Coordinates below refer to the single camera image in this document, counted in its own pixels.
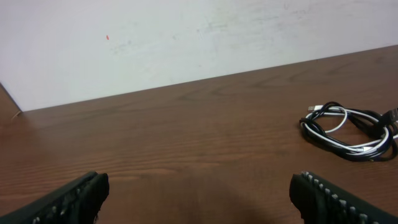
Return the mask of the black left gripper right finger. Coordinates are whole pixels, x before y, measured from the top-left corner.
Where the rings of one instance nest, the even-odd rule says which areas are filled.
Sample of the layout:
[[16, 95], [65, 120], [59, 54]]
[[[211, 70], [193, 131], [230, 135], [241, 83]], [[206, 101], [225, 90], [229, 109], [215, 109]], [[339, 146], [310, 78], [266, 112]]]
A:
[[289, 197], [305, 224], [397, 224], [396, 216], [312, 172], [292, 176]]

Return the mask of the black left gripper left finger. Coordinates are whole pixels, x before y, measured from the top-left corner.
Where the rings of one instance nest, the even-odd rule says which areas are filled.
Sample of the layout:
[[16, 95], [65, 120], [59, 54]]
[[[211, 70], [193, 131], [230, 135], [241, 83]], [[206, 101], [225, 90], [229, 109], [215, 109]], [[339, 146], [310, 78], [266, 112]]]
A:
[[1, 217], [8, 224], [94, 224], [109, 195], [106, 173], [89, 172]]

